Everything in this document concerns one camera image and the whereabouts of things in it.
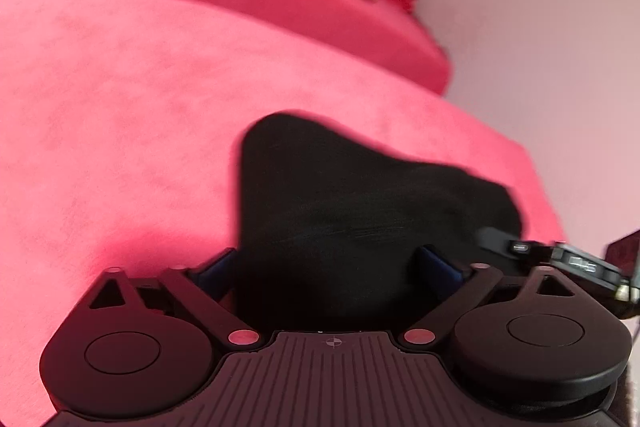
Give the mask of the black pants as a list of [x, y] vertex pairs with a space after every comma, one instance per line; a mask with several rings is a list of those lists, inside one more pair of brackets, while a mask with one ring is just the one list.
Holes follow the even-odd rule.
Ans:
[[243, 136], [238, 193], [231, 295], [258, 329], [404, 329], [449, 291], [427, 247], [475, 262], [477, 230], [523, 230], [499, 184], [382, 154], [287, 113]]

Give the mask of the pink blanket on bed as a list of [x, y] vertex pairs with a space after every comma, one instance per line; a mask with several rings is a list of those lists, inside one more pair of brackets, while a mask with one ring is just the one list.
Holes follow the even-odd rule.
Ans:
[[105, 268], [150, 275], [235, 240], [235, 145], [302, 110], [505, 185], [562, 239], [533, 161], [405, 78], [189, 0], [1, 0], [1, 418], [53, 415], [41, 352]]

